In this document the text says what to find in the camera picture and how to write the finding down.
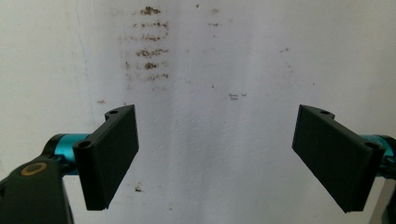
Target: round hole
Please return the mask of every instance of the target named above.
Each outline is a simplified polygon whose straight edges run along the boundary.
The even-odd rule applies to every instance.
[[[47,164],[44,162],[36,162],[30,165],[27,165],[21,170],[21,175],[35,175],[47,168]]]
[[[374,143],[364,143],[364,145],[373,149],[379,149],[379,145]]]
[[[84,141],[80,144],[78,144],[78,147],[88,147],[91,144],[90,141]]]

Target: black mounting arm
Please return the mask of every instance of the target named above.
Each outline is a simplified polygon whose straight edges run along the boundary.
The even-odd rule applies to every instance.
[[[88,210],[109,206],[137,153],[138,139],[133,105],[105,117],[92,134],[54,135],[39,157],[0,182],[0,223],[73,223],[62,177],[75,173]]]
[[[344,212],[363,210],[377,175],[396,178],[396,140],[357,135],[326,110],[300,105],[292,148]]]

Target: dirt spot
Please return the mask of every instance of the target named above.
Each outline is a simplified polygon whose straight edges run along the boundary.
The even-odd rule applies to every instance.
[[[228,96],[230,97],[231,101],[239,100],[239,95],[229,93]]]
[[[168,79],[169,78],[169,74],[165,74],[165,73],[164,74],[151,74],[148,77],[146,77],[146,81],[155,81],[155,80],[160,79],[160,78]]]
[[[161,13],[161,11],[154,7],[146,7],[145,9],[140,10],[140,14],[145,15],[145,16],[152,15],[152,14],[159,14],[159,13]]]
[[[146,41],[158,41],[161,39],[164,39],[168,36],[168,33],[165,33],[164,36],[157,36],[157,35],[142,35],[141,40],[146,40]]]
[[[167,53],[169,52],[169,49],[155,49],[148,51],[146,49],[142,49],[136,52],[137,57],[143,56],[145,58],[151,58],[153,56],[159,56],[162,53]]]
[[[146,27],[158,27],[158,28],[164,28],[166,31],[169,31],[169,22],[160,22],[160,21],[156,21],[156,22],[146,22],[146,23],[141,23],[140,24],[141,28],[146,28]]]
[[[216,15],[216,14],[219,13],[219,9],[218,9],[218,8],[212,8],[212,10],[210,10],[210,12],[211,12],[213,15]]]
[[[153,68],[156,68],[156,67],[158,67],[158,64],[156,64],[156,63],[146,63],[145,64],[145,69],[146,70],[153,69]]]
[[[279,53],[289,52],[289,48],[282,49]]]
[[[131,65],[128,62],[125,62],[125,69],[126,70],[131,69]]]
[[[136,191],[136,192],[144,192],[144,191],[142,190],[142,186],[141,186],[141,183],[140,183],[140,182],[138,182],[137,185],[136,185],[136,187],[134,187],[134,191]]]

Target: white backdrop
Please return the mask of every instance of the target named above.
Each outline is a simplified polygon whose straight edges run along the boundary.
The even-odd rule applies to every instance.
[[[0,2],[0,177],[56,133],[135,104],[140,151],[110,208],[82,223],[368,223],[291,149],[298,105],[396,136],[396,2]]]

